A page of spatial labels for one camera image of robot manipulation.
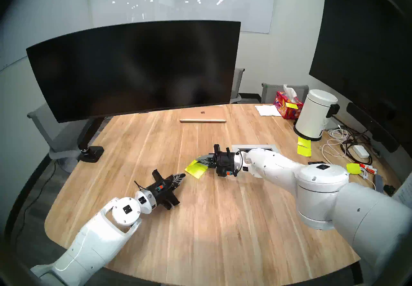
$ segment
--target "gray chair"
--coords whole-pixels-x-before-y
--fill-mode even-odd
[[[275,85],[275,84],[266,84],[262,83],[262,100],[261,103],[271,103],[275,101],[277,91],[283,91],[283,84],[282,85]],[[289,85],[295,90],[297,98],[305,103],[306,96],[309,93],[309,87],[307,85]]]
[[[71,172],[77,164],[80,150],[77,147],[77,139],[89,120],[59,123],[55,119],[47,103],[33,112],[27,114],[32,119],[40,134],[49,144],[49,156],[57,160],[61,168]]]
[[[240,82],[242,81],[242,75],[245,69],[235,68],[232,83],[232,93],[230,94],[230,103],[238,102],[242,99],[239,95]]]

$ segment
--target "paper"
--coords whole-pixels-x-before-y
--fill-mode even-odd
[[[311,148],[310,147],[310,145],[311,145],[310,140],[305,140],[304,138],[301,138],[301,137],[297,138],[297,144],[301,145],[301,146],[304,146],[306,148]]]
[[[197,160],[194,160],[185,168],[185,171],[199,179],[207,169],[208,167],[206,165],[200,164]]]
[[[412,209],[412,173],[409,174],[392,198]]]
[[[296,103],[295,97],[297,97],[297,94],[295,90],[291,87],[288,87],[287,84],[283,85],[283,90],[286,93],[286,96],[288,97],[289,100],[291,100],[293,103]]]
[[[346,169],[350,174],[360,174],[362,171],[360,170],[360,165],[357,163],[349,163],[346,164]]]
[[[309,157],[312,155],[312,150],[311,148],[306,148],[304,146],[298,145],[297,146],[297,153],[306,157]]]
[[[258,110],[260,116],[282,116],[276,105],[255,105],[255,108]]]
[[[296,105],[296,104],[294,104],[294,103],[288,103],[288,102],[286,102],[285,104],[286,104],[286,106],[287,106],[288,108],[295,108],[295,109],[298,109],[297,105]]]

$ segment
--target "office chair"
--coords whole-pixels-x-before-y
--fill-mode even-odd
[[[47,103],[28,113],[27,117],[32,119],[40,134],[49,144],[50,158],[57,160],[63,170],[71,173],[80,155],[77,139],[84,127],[89,125],[89,120],[59,123]]]
[[[232,93],[230,94],[230,103],[238,102],[242,99],[239,95],[240,82],[245,69],[235,68],[232,83]]]
[[[261,103],[270,103],[273,104],[276,98],[277,91],[283,91],[283,85],[274,85],[274,84],[266,84],[262,83],[262,100]],[[295,90],[297,94],[297,98],[301,100],[302,103],[305,102],[306,97],[309,93],[309,87],[307,85],[289,85]]]

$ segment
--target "gold laptop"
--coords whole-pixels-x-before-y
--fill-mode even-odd
[[[183,108],[180,113],[181,122],[226,122],[225,110],[222,106],[203,106],[199,108]]]

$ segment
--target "white paper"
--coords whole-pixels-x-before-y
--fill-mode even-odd
[[[291,87],[288,87],[287,84],[283,85],[283,90],[286,93],[286,96],[288,97],[289,100],[292,101],[292,103],[296,103],[295,97],[297,97],[297,94],[295,92],[295,90]]]
[[[392,198],[412,209],[412,173],[395,192]]]
[[[282,116],[275,105],[255,105],[260,116]]]

